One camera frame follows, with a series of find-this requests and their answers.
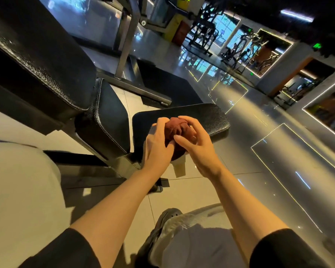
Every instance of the black shirt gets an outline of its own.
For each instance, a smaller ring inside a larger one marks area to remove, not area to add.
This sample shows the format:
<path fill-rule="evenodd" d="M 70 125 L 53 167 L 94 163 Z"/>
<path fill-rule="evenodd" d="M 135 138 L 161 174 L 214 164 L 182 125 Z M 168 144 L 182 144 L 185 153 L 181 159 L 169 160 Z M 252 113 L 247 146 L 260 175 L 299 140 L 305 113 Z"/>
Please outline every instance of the black shirt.
<path fill-rule="evenodd" d="M 19 268 L 101 268 L 87 240 L 68 228 Z M 264 237 L 252 252 L 250 268 L 326 268 L 323 260 L 291 229 Z"/>

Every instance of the black padded seat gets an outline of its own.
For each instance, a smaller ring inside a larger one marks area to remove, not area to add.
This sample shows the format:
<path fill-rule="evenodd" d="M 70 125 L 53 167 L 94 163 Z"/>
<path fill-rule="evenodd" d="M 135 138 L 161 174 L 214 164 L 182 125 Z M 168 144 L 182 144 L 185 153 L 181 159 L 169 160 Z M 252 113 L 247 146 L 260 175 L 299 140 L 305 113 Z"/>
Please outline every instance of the black padded seat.
<path fill-rule="evenodd" d="M 95 78 L 40 0 L 0 0 L 0 112 L 47 134 L 89 108 Z"/>
<path fill-rule="evenodd" d="M 222 110 L 213 103 L 202 103 L 175 108 L 136 113 L 132 118 L 134 154 L 131 160 L 141 162 L 143 158 L 143 144 L 153 123 L 159 117 L 190 116 L 198 119 L 208 132 L 212 142 L 216 142 L 228 135 L 230 122 Z"/>
<path fill-rule="evenodd" d="M 110 84 L 98 78 L 96 99 L 75 119 L 76 133 L 104 158 L 116 159 L 130 152 L 129 117 Z"/>

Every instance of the shoe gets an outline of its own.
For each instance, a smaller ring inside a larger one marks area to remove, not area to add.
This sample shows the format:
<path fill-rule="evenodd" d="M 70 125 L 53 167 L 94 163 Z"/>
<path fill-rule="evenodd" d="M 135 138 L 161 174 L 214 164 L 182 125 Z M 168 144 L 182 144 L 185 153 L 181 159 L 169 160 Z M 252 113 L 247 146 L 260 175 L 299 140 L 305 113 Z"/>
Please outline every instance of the shoe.
<path fill-rule="evenodd" d="M 183 214 L 179 209 L 171 208 L 163 211 L 163 213 L 160 215 L 159 219 L 156 222 L 155 228 L 150 233 L 149 237 L 146 239 L 145 243 L 142 245 L 142 247 L 139 249 L 135 262 L 134 267 L 135 268 L 153 268 L 156 266 L 153 266 L 149 263 L 149 253 L 152 250 L 152 247 L 154 243 L 157 241 L 157 239 L 161 235 L 161 231 L 167 220 L 169 220 L 171 217 L 179 216 Z"/>

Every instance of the finger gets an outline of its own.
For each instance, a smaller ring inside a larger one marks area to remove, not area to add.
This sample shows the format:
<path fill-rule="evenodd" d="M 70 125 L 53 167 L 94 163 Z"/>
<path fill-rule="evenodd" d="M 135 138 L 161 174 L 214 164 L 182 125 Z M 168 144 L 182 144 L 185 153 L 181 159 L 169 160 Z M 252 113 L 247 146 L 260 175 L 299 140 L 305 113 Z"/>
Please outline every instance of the finger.
<path fill-rule="evenodd" d="M 156 135 L 163 136 L 164 135 L 164 129 L 165 129 L 165 124 L 169 121 L 167 117 L 159 117 L 156 122 Z"/>
<path fill-rule="evenodd" d="M 166 147 L 166 150 L 167 150 L 168 154 L 171 155 L 171 157 L 172 157 L 173 154 L 174 154 L 174 150 L 175 150 L 175 141 L 174 140 L 170 141 L 170 143 Z"/>
<path fill-rule="evenodd" d="M 196 131 L 197 139 L 203 141 L 204 139 L 210 138 L 209 134 L 205 131 L 204 127 L 202 127 L 201 123 L 197 119 L 188 116 L 179 116 L 179 118 L 186 120 L 189 125 L 192 125 Z"/>
<path fill-rule="evenodd" d="M 190 143 L 189 140 L 187 140 L 185 137 L 182 137 L 181 135 L 174 135 L 174 140 L 176 141 L 176 143 L 178 143 L 187 151 L 190 151 L 195 146 L 194 144 Z"/>

